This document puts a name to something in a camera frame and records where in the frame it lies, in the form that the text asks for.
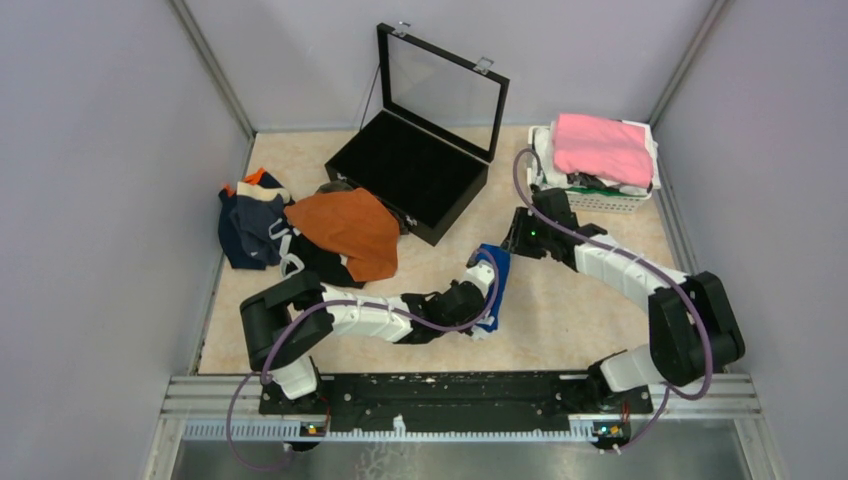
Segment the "royal blue underwear white trim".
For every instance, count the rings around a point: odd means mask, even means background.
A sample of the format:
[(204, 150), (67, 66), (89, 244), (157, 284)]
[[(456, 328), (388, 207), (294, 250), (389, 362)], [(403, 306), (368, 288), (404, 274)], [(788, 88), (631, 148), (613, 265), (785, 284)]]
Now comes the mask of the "royal blue underwear white trim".
[(479, 252), (473, 256), (473, 260), (477, 262), (479, 260), (487, 260), (489, 257), (492, 257), (498, 272), (497, 294), (494, 296), (493, 304), (487, 315), (471, 328), (471, 337), (474, 340), (483, 340), (498, 330), (499, 313), (511, 268), (511, 254), (493, 244), (481, 244), (479, 246)]

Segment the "black display case glass lid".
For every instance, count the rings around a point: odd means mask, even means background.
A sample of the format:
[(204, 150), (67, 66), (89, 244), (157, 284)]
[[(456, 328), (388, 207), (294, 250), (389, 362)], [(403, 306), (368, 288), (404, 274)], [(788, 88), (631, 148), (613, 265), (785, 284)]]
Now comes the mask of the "black display case glass lid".
[(381, 107), (325, 164), (437, 245), (486, 185), (510, 81), (409, 32), (376, 27)]

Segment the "orange underwear cream waistband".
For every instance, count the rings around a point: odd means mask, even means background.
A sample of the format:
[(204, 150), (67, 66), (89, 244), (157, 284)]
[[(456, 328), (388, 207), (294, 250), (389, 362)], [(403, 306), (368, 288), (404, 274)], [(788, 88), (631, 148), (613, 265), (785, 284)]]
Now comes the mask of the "orange underwear cream waistband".
[(396, 274), (399, 222), (365, 189), (316, 193), (285, 207), (284, 214), (316, 246), (344, 256), (353, 280), (373, 282)]

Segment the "olive grey underwear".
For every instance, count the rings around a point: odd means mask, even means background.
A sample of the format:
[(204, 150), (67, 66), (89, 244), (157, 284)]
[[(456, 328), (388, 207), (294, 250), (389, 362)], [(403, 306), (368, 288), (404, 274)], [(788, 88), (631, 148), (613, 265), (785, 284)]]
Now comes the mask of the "olive grey underwear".
[(315, 194), (329, 194), (329, 193), (338, 193), (338, 192), (350, 192), (353, 191), (354, 187), (348, 184), (343, 180), (334, 180), (327, 183), (322, 184), (318, 187)]

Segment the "black underwear white trim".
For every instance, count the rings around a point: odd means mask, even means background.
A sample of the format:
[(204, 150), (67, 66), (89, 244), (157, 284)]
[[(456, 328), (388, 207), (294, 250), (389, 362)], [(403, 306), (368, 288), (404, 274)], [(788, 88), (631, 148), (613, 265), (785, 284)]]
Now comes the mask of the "black underwear white trim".
[(270, 239), (278, 244), (280, 272), (287, 279), (301, 271), (315, 273), (323, 283), (336, 287), (362, 289), (365, 282), (353, 279), (346, 265), (346, 258), (325, 250), (309, 240), (298, 229), (282, 219), (269, 228)]

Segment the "dark blue underwear cream waistband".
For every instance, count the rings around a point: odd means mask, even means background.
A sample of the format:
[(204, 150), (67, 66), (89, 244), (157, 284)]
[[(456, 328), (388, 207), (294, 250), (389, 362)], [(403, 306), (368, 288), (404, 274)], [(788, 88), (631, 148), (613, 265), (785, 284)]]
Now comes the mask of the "dark blue underwear cream waistband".
[(288, 228), (284, 209), (292, 204), (291, 194), (282, 186), (265, 187), (239, 182), (236, 204), (230, 219), (241, 248), (250, 260), (263, 266), (280, 264), (280, 242)]

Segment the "navy underwear orange waistband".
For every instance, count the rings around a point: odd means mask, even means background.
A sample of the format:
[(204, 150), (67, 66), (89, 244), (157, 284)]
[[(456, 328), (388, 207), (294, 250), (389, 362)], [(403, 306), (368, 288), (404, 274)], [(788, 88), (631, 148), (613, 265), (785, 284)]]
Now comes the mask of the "navy underwear orange waistband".
[[(264, 168), (260, 168), (255, 173), (246, 176), (243, 179), (243, 182), (258, 184), (265, 187), (279, 185), (279, 183), (270, 174), (268, 174)], [(221, 203), (218, 218), (218, 239), (231, 267), (233, 269), (264, 270), (268, 266), (263, 266), (259, 261), (250, 260), (243, 252), (238, 234), (236, 233), (236, 229), (230, 219), (230, 214), (235, 209), (236, 189), (232, 188), (230, 185), (225, 185), (218, 192), (218, 199)]]

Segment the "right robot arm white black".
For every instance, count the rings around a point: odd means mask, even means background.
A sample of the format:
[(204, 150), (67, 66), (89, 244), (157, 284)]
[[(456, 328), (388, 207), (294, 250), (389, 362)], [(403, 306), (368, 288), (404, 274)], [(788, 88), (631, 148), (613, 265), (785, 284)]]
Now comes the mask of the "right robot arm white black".
[(612, 412), (627, 393), (653, 383), (684, 387), (741, 359), (746, 345), (720, 278), (658, 266), (621, 247), (595, 224), (579, 224), (561, 189), (536, 192), (516, 208), (502, 248), (528, 258), (549, 257), (593, 277), (638, 306), (649, 340), (596, 361), (584, 396)]

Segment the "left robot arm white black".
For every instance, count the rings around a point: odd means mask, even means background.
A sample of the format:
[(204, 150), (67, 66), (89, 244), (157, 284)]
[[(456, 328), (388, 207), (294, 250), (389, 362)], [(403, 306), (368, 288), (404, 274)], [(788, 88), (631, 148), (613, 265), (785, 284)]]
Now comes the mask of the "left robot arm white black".
[(443, 292), (376, 297), (297, 272), (241, 303), (249, 367), (263, 384), (278, 386), (292, 410), (308, 413), (321, 397), (309, 353), (323, 340), (359, 336), (421, 345), (449, 332), (486, 330), (494, 323), (505, 274), (496, 261), (479, 256)]

